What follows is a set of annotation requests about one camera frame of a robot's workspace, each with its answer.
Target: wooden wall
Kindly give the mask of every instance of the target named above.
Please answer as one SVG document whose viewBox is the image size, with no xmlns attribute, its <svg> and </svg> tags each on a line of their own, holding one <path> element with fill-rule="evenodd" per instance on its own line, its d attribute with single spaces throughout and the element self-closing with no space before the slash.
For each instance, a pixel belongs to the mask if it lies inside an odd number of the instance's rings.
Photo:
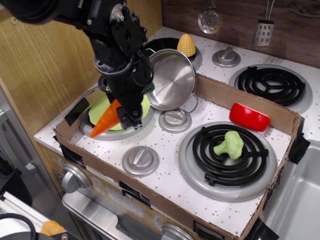
<svg viewBox="0 0 320 240">
<path fill-rule="evenodd" d="M 162 26 L 161 0 L 127 3 L 148 29 L 147 37 Z M 49 164 L 52 154 L 33 135 L 98 81 L 90 41 L 74 26 L 55 21 L 30 25 L 3 9 L 0 59 L 0 86 L 62 194 Z"/>
<path fill-rule="evenodd" d="M 198 14 L 211 5 L 211 0 L 162 0 L 163 26 L 320 68 L 320 0 L 276 0 L 268 47 L 251 44 L 257 21 L 266 17 L 266 0 L 217 0 L 223 25 L 217 33 L 206 34 L 198 26 Z"/>
</svg>

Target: green broccoli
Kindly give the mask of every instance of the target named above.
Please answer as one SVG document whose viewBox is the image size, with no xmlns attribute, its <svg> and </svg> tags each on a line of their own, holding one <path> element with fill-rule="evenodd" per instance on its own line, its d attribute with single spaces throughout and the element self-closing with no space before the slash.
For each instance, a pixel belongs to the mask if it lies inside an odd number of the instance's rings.
<svg viewBox="0 0 320 240">
<path fill-rule="evenodd" d="M 224 141 L 213 147 L 215 154 L 229 154 L 230 158 L 237 159 L 242 154 L 242 148 L 244 147 L 244 141 L 236 131 L 228 131 L 224 135 Z"/>
</svg>

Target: metal pot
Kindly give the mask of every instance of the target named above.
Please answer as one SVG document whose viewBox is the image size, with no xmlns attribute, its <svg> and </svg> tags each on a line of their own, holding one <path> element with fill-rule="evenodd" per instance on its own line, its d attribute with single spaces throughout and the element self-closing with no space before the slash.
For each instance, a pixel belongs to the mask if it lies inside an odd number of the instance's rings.
<svg viewBox="0 0 320 240">
<path fill-rule="evenodd" d="M 147 94 L 151 106 L 160 111 L 171 111 L 179 108 L 193 94 L 197 100 L 194 111 L 199 100 L 193 93 L 195 69 L 190 60 L 174 49 L 159 50 L 149 60 L 154 70 L 154 91 Z"/>
</svg>

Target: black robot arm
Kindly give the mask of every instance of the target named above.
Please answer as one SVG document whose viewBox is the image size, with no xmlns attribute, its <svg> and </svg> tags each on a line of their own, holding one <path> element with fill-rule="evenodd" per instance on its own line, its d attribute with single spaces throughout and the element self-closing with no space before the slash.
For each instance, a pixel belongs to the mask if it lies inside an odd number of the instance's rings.
<svg viewBox="0 0 320 240">
<path fill-rule="evenodd" d="M 75 26 L 90 39 L 94 65 L 102 74 L 100 89 L 122 107 L 122 127 L 141 125 L 143 93 L 152 83 L 153 67 L 143 44 L 147 30 L 123 0 L 0 0 L 13 16 L 29 24 L 51 20 Z"/>
</svg>

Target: stove knob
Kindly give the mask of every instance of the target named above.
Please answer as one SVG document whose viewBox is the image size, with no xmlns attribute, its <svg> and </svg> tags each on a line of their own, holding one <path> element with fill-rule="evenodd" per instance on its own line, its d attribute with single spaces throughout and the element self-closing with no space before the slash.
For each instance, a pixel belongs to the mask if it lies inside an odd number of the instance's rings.
<svg viewBox="0 0 320 240">
<path fill-rule="evenodd" d="M 156 151 L 147 146 L 137 146 L 130 149 L 123 157 L 123 168 L 134 177 L 146 177 L 159 166 Z"/>
<path fill-rule="evenodd" d="M 66 163 L 63 166 L 64 177 L 62 179 L 62 189 L 71 194 L 78 189 L 88 189 L 91 187 L 89 178 L 76 166 Z"/>
<path fill-rule="evenodd" d="M 187 232 L 171 223 L 162 226 L 161 240 L 194 240 Z"/>
<path fill-rule="evenodd" d="M 181 109 L 164 111 L 159 116 L 160 127 L 172 134 L 182 133 L 190 128 L 192 119 L 190 114 L 185 113 Z"/>
<path fill-rule="evenodd" d="M 241 57 L 232 47 L 217 51 L 212 56 L 212 62 L 221 68 L 233 68 L 241 62 Z"/>
</svg>

